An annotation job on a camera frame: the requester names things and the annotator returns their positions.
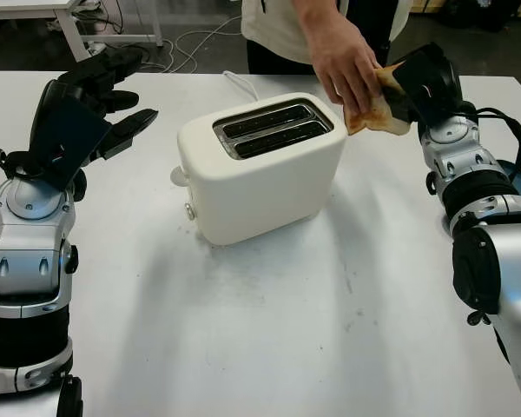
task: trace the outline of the white toaster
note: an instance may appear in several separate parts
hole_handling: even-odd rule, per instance
[[[204,237],[229,245],[318,213],[345,140],[317,97],[277,96],[187,123],[172,181]]]

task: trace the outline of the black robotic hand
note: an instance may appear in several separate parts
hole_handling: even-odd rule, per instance
[[[158,112],[141,110],[115,125],[104,117],[139,102],[136,93],[114,87],[138,70],[141,59],[138,51],[102,53],[50,81],[36,110],[29,151],[0,155],[6,174],[15,176],[22,168],[25,175],[63,191],[74,179],[84,184],[81,166],[130,147]],[[75,194],[82,198],[80,189]]]

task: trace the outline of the white table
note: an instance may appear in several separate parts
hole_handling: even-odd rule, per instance
[[[56,17],[76,61],[82,61],[90,57],[83,42],[155,42],[157,46],[163,45],[160,21],[156,10],[156,0],[149,1],[149,15],[154,35],[82,36],[71,16],[71,10],[78,3],[77,0],[0,0],[0,20]]]
[[[54,76],[0,72],[0,147],[27,148]],[[249,79],[262,97],[323,97],[311,77]],[[462,83],[477,106],[521,121],[514,79]],[[70,236],[86,416],[521,416],[491,328],[465,324],[416,129],[351,138],[316,218],[213,248],[169,180],[176,132],[250,95],[222,76],[137,74],[121,88],[161,112],[131,150],[86,168]],[[482,133],[496,157],[514,158],[501,122],[482,122]]]

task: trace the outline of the table leg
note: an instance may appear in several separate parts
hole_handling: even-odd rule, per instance
[[[162,31],[160,29],[156,0],[150,0],[150,21],[153,24],[153,31],[155,32],[156,46],[162,46],[164,41],[162,40]]]
[[[54,10],[58,22],[62,27],[63,35],[66,36],[71,53],[76,61],[82,61],[90,57],[90,53],[85,48],[79,30],[77,30],[76,22],[73,20],[71,13],[66,10]]]

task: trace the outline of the white shirt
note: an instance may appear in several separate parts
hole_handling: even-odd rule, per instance
[[[274,54],[297,63],[311,63],[307,41],[299,25],[292,0],[242,0],[241,32],[246,39],[255,41]],[[393,19],[390,40],[394,40],[406,26],[412,0],[399,0]],[[347,13],[349,0],[340,2],[340,13]]]

